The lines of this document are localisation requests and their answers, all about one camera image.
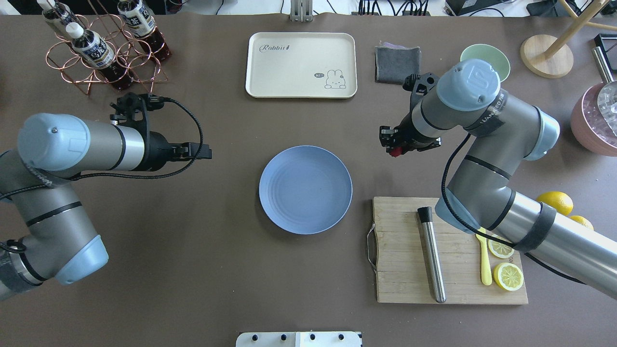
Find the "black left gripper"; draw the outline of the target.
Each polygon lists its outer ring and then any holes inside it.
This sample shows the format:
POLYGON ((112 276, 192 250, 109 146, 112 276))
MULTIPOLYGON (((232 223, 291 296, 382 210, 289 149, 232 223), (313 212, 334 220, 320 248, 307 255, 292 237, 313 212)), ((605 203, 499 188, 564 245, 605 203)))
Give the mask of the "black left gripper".
POLYGON ((158 171, 167 162, 193 160, 211 160, 212 150, 207 144, 192 142, 168 143, 157 132, 149 132, 145 143, 144 171, 158 171))

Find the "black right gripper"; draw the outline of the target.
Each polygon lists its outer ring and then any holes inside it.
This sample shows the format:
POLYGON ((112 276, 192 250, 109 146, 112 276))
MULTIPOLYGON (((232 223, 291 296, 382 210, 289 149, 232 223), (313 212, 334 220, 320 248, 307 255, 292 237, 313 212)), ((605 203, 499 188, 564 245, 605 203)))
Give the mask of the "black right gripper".
POLYGON ((441 146, 441 137, 430 138, 416 129, 410 113, 395 128, 380 126, 379 141, 381 146, 386 148, 387 153, 401 147, 403 149, 402 155, 408 151, 422 152, 441 146))

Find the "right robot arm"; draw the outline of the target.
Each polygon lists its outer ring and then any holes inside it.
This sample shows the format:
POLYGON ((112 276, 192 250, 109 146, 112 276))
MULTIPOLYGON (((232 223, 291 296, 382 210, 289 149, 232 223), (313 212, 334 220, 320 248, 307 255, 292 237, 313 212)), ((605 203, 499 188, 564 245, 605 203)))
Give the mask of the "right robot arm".
POLYGON ((615 298, 616 242, 508 187, 523 160, 537 160, 555 145, 559 123, 502 89, 486 61, 461 61, 435 81, 397 127, 380 127, 379 140, 396 157, 436 147, 457 126, 474 136, 438 216, 467 233, 493 231, 534 261, 615 298))

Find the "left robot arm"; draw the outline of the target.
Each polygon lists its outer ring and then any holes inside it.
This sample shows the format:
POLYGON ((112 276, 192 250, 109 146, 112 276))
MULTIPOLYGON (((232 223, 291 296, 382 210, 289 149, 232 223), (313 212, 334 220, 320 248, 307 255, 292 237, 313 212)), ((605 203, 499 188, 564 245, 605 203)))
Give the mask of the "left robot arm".
POLYGON ((1 251, 2 300, 51 278, 69 285, 108 262, 71 178, 83 171, 156 171, 169 161, 211 156, 206 144, 170 144, 128 125, 66 114, 29 117, 17 147, 1 156, 1 197, 13 202, 29 230, 1 251))

